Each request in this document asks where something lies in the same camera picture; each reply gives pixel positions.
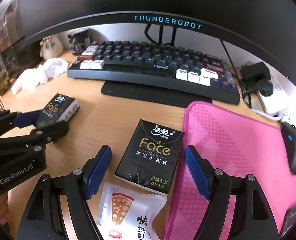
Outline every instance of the black mouse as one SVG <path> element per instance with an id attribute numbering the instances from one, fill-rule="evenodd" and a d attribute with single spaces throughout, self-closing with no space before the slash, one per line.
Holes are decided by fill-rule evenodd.
<path id="1" fill-rule="evenodd" d="M 283 122 L 281 134 L 287 151 L 290 171 L 292 174 L 296 175 L 296 127 L 287 122 Z"/>

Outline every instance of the wooden desk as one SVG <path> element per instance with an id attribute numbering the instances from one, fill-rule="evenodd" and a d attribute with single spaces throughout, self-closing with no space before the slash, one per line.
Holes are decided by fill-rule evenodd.
<path id="1" fill-rule="evenodd" d="M 62 58 L 69 63 L 72 63 L 76 59 L 70 52 L 65 52 Z M 105 96 L 100 92 L 103 84 L 104 81 L 67 78 L 67 74 L 64 73 L 55 79 L 49 80 L 47 84 L 39 85 L 32 91 L 22 90 L 16 95 L 12 95 L 11 91 L 8 91 L 1 100 L 5 108 L 10 109 L 12 112 L 28 112 L 43 108 L 56 93 L 62 93 L 76 98 L 80 104 L 80 110 L 70 121 L 68 134 L 55 145 L 47 145 L 46 156 L 48 168 L 42 174 L 48 173 L 51 177 L 67 175 L 74 169 L 81 168 L 88 159 L 93 158 L 97 154 L 103 144 L 107 144 L 112 148 L 112 161 L 103 182 L 111 182 L 135 190 L 136 192 L 148 193 L 145 190 L 133 187 L 115 178 L 113 173 L 124 154 L 140 118 L 181 130 L 185 109 L 139 100 Z M 214 104 L 278 126 L 277 122 L 267 120 L 250 111 L 242 101 L 240 101 L 238 106 L 215 100 Z M 31 128 L 29 127 L 24 129 L 16 128 L 8 132 L 5 136 L 29 134 L 30 130 Z M 16 237 L 20 219 L 30 194 L 42 174 L 40 173 L 20 184 L 9 193 L 8 202 L 11 218 L 8 223 L 11 228 L 11 235 L 14 237 Z M 103 184 L 98 194 L 93 196 L 88 202 L 95 219 L 102 187 Z M 173 188 L 168 196 L 166 206 L 153 222 L 153 227 L 160 239 L 163 238 L 172 192 Z M 69 239 L 77 239 L 73 230 L 66 198 L 61 197 L 61 201 Z"/>

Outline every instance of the jar lid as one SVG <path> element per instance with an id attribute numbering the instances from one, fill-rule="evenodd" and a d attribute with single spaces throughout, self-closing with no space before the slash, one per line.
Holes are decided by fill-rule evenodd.
<path id="1" fill-rule="evenodd" d="M 82 28 L 82 29 L 79 29 L 79 30 L 72 31 L 71 33 L 68 34 L 68 38 L 69 39 L 71 39 L 71 38 L 81 38 L 81 37 L 87 35 L 89 30 L 90 30 L 90 28 Z"/>

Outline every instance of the keyboard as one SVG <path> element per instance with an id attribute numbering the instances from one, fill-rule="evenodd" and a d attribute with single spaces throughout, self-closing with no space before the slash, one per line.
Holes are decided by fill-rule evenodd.
<path id="1" fill-rule="evenodd" d="M 76 60 L 68 77 L 129 82 L 239 104 L 227 62 L 201 51 L 138 41 L 102 41 L 90 60 Z"/>

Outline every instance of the white power strip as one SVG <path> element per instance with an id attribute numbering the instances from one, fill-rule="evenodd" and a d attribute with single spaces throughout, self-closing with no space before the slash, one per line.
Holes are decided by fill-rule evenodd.
<path id="1" fill-rule="evenodd" d="M 265 113 L 274 116 L 289 107 L 289 97 L 273 75 L 271 75 L 270 82 L 273 85 L 272 95 L 264 97 L 260 91 L 257 91 L 257 95 Z"/>

